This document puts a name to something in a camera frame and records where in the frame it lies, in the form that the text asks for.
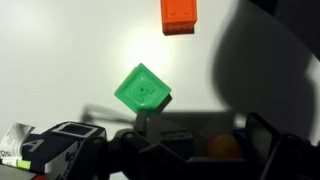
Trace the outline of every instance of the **white sticker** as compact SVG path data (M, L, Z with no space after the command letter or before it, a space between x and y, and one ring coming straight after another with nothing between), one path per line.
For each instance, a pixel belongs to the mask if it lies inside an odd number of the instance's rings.
M2 163L14 164L14 159L22 159L22 143L34 129L32 126L15 123L0 141Z

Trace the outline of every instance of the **white surface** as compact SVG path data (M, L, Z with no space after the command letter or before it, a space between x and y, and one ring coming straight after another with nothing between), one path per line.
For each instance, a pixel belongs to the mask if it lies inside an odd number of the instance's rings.
M268 28L262 31L276 30L275 45L289 41L305 48L270 16L238 0L198 0L195 34L169 37L161 31L159 0L1 1L0 132L13 121L41 128L77 121L87 103L134 118L113 93L140 62L172 88L167 111L232 109L213 85L212 74L240 4L251 27L263 24ZM290 47L278 51L296 53ZM272 50L265 53L273 57ZM315 142L320 139L320 63L314 56L310 59L306 72L315 82ZM123 126L105 127L110 136Z

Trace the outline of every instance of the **green block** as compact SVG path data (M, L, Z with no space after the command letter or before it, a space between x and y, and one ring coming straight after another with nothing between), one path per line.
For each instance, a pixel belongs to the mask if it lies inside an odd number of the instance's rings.
M169 95L171 89L140 63L122 82L114 95L132 111L152 112Z
M31 166L31 161L18 160L17 167L21 169L29 170Z

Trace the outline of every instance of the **orange cube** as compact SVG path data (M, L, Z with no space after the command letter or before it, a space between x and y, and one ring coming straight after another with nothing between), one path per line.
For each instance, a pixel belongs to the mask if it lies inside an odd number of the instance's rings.
M194 31L197 22L196 0L161 0L164 34L184 34Z

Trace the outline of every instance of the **white table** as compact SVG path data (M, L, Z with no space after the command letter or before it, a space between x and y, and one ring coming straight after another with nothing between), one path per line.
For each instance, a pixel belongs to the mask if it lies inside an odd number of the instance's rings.
M172 88L166 111L256 111L320 139L319 61L244 0L198 0L195 34L178 36L163 35L160 0L1 1L0 132L78 121L87 103L134 119L113 93L140 62Z

